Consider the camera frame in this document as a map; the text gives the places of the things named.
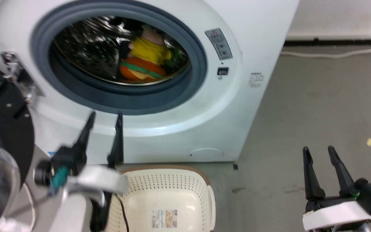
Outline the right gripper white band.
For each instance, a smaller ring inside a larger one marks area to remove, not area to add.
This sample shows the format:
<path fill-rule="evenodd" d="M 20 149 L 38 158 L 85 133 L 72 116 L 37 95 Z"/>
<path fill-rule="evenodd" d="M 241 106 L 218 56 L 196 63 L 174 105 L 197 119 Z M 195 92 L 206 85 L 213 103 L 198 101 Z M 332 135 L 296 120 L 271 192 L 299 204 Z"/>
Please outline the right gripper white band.
<path fill-rule="evenodd" d="M 371 183 L 365 178 L 359 178 L 354 182 L 333 146 L 328 146 L 328 154 L 338 178 L 339 195 L 352 198 L 329 207 L 306 212 L 303 214 L 304 230 L 306 232 L 369 232 Z M 325 191 L 319 185 L 313 168 L 313 158 L 307 146 L 303 147 L 303 170 L 306 200 L 324 199 Z"/>

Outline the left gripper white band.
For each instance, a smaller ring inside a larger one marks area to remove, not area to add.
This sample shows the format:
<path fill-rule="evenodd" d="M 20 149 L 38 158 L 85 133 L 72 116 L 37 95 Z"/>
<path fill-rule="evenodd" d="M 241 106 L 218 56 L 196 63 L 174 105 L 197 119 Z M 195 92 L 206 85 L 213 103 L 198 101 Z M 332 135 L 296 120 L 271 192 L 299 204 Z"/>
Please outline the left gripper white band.
<path fill-rule="evenodd" d="M 108 194 L 126 194 L 128 177 L 115 169 L 124 163 L 123 114 L 118 113 L 115 136 L 107 165 L 87 165 L 86 149 L 97 113 L 91 111 L 77 141 L 72 147 L 61 146 L 49 160 L 40 161 L 33 170 L 36 185 L 47 188 L 47 198 L 62 192 L 61 203 L 76 194 L 94 200 L 104 207 Z"/>

